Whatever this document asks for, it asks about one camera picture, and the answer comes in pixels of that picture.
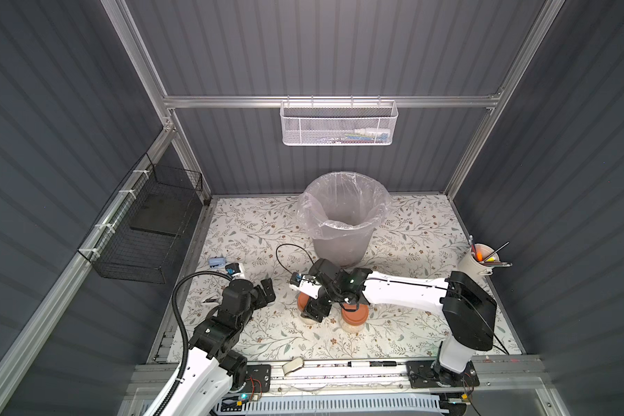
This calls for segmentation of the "clear plastic bin liner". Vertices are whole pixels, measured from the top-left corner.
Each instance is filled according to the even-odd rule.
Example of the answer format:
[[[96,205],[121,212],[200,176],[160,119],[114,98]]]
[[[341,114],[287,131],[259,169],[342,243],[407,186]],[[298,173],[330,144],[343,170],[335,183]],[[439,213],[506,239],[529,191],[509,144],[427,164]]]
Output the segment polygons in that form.
[[[296,200],[296,219],[311,239],[332,240],[373,232],[392,208],[381,182],[354,172],[326,173]]]

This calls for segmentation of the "white utensil cup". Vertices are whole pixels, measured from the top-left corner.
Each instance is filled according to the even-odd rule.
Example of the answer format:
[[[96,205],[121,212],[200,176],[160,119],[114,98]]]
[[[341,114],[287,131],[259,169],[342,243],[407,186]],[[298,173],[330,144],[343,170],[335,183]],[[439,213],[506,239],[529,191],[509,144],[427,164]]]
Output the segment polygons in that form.
[[[486,265],[480,263],[476,256],[482,259],[487,258],[487,255],[492,253],[492,247],[485,244],[475,244],[473,248],[464,254],[463,258],[459,261],[457,271],[463,272],[469,277],[488,277],[492,275],[493,268],[492,262],[488,262]]]

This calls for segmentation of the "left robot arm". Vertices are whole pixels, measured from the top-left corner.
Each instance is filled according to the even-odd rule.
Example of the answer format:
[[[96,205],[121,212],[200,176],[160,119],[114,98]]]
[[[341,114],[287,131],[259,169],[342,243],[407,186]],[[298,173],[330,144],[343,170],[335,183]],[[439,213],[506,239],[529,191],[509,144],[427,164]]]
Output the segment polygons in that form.
[[[221,277],[229,281],[215,313],[195,327],[189,336],[178,307],[180,288],[194,277]],[[255,285],[223,273],[203,270],[183,277],[173,289],[171,307],[184,344],[182,358],[147,415],[209,415],[231,391],[244,386],[247,359],[233,350],[253,313],[274,303],[270,278]]]

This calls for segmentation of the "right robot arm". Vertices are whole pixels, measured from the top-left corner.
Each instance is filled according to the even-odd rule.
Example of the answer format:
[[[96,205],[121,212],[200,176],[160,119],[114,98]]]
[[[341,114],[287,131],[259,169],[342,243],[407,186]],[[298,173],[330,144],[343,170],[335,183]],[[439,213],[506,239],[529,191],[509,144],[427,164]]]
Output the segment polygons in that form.
[[[493,348],[497,303],[461,271],[447,278],[397,277],[367,268],[343,270],[327,259],[306,273],[291,274],[289,287],[309,297],[302,316],[322,322],[331,306],[395,305],[430,312],[445,319],[449,336],[440,344],[433,372],[440,379],[469,373],[475,353]]]

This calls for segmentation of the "pens in white basket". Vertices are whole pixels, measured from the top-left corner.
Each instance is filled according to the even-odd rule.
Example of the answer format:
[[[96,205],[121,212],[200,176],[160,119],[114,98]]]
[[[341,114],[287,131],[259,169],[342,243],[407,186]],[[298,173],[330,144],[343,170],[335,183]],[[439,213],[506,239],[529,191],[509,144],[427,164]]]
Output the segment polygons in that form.
[[[359,128],[353,131],[326,131],[313,133],[309,139],[313,144],[357,145],[390,144],[392,130],[387,128]]]

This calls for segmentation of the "masking tape roll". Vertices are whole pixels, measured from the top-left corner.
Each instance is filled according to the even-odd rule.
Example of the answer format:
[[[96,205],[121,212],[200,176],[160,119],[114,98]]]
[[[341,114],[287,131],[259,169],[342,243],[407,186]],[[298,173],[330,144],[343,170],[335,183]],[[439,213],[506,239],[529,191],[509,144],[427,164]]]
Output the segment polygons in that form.
[[[305,365],[305,361],[303,357],[296,357],[295,359],[285,362],[282,365],[282,371],[284,375],[292,374],[300,369],[302,369]]]

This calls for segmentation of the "oatmeal jar orange lid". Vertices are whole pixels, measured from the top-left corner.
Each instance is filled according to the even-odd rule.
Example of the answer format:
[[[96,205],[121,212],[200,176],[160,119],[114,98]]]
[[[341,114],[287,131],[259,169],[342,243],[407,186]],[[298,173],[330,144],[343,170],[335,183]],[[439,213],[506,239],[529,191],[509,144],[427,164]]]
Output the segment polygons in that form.
[[[350,334],[358,334],[364,327],[369,318],[369,307],[365,304],[350,305],[343,303],[341,305],[341,328]]]

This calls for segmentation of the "grey mesh trash bin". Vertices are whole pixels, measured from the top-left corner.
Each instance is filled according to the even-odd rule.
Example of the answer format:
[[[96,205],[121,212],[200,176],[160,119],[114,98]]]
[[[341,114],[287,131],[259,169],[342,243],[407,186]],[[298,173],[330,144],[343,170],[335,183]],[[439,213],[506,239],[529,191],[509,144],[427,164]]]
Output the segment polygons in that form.
[[[388,219],[391,195],[381,182],[354,172],[326,173],[296,201],[296,218],[315,254],[335,265],[358,265],[372,235]]]

